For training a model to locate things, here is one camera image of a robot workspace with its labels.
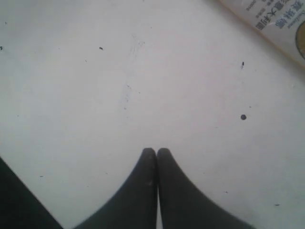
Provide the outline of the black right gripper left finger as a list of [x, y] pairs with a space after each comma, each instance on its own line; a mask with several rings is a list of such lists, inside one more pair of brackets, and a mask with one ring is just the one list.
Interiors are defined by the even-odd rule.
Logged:
[[157, 157], [145, 148], [134, 169], [102, 208], [77, 229], [155, 229], [158, 204]]

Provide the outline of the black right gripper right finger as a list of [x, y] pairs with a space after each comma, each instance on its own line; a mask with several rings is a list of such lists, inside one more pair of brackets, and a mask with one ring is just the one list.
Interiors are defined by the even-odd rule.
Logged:
[[157, 152], [158, 189], [164, 229], [252, 229], [203, 194], [181, 170], [170, 150]]

